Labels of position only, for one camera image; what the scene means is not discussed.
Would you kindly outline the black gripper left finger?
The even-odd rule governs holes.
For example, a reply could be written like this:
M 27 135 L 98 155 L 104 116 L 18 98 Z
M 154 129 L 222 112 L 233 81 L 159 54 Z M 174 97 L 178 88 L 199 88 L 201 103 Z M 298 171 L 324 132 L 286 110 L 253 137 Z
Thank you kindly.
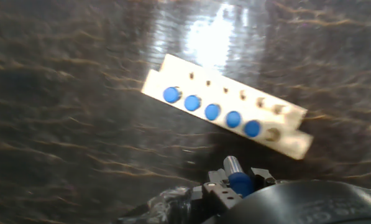
M 208 172 L 208 181 L 202 185 L 203 203 L 213 215 L 226 213 L 242 197 L 229 186 L 224 169 Z

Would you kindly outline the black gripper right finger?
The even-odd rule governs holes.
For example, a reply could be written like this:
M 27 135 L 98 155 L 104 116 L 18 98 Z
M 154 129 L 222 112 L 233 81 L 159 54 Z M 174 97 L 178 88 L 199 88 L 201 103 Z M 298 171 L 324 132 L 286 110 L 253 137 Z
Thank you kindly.
M 262 189 L 276 184 L 276 179 L 271 175 L 269 170 L 260 168 L 250 168 L 254 178 L 255 188 Z

